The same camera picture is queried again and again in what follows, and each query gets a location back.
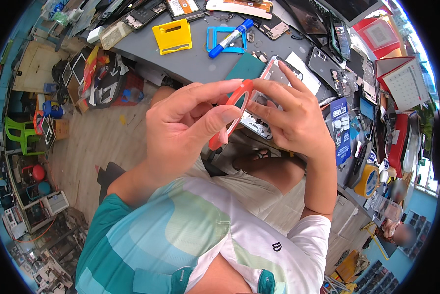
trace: red tape roll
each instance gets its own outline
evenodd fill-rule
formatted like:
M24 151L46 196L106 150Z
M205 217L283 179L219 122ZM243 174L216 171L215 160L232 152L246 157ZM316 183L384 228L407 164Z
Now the red tape roll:
M240 111L241 113L244 112L246 109L246 106L248 105L249 100L251 99L251 92L252 92L252 80L246 79L243 81L243 83L236 89L233 94L231 94L230 98L228 99L226 105L235 105L238 100L244 95L243 104L241 105ZM241 118L238 118L233 121L233 123L230 125L230 127L227 130L227 135L230 137L231 133L235 130L235 127L238 125L238 122ZM209 148L212 151L217 150L222 146L222 142L219 141L220 132L216 133L209 141Z

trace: gray workbench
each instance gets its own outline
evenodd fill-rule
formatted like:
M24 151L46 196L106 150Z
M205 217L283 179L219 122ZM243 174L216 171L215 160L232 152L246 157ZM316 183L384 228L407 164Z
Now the gray workbench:
M202 7L204 1L198 0L197 2L199 6ZM238 62L241 54L221 53L215 59L211 59L204 49L204 43L207 41L207 27L225 25L228 27L237 27L244 21L244 19L238 15L228 22L218 21L214 18L214 16L221 17L227 15L228 12L215 11L212 16L205 16L206 21L198 19L190 22L192 48L188 50L166 55L159 54L159 48L151 28L172 21L169 13L164 12L145 28L134 31L123 38L114 45L111 51L165 72L168 76L183 83L208 83L223 80ZM278 55L285 59L294 51L305 63L308 62L308 54L314 47L309 39L296 40L291 38L291 35L284 34L277 40L271 40L257 28L253 27L252 30L254 31L254 42L247 43L247 52L262 51L266 53L267 56ZM301 36L295 29L291 28L291 31L293 35ZM87 34L88 32L83 32L81 36L87 37ZM316 96L318 101L321 101L334 96L334 93L322 84ZM338 170L338 191L358 207L361 212L372 218L374 211L371 208L366 210L363 207L365 198L356 194L352 189L343 188L346 180L345 170L349 169L352 160L353 157L347 160L346 168L343 171ZM375 222L378 225L381 224L381 220L375 219Z

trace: yellow tape roll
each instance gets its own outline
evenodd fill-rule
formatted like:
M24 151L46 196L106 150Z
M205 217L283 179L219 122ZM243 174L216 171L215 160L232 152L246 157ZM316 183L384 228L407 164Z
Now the yellow tape roll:
M354 187L354 191L368 199L372 196L377 183L379 182L379 169L375 166L366 164L362 172L362 177L357 186Z

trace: red ball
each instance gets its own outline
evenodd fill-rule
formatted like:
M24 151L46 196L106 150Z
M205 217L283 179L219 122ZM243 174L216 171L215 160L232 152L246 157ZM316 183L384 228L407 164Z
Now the red ball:
M36 164L36 165L32 168L32 177L33 177L34 180L36 180L37 182L40 182L40 181L43 180L44 177L45 177L45 169L44 169L40 164Z

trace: screen protector package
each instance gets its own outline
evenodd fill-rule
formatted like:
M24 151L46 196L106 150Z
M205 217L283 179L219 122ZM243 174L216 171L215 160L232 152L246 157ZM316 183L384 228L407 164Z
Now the screen protector package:
M336 166L351 156L351 137L349 134L349 112L345 97L330 103L333 130L331 135L336 145Z

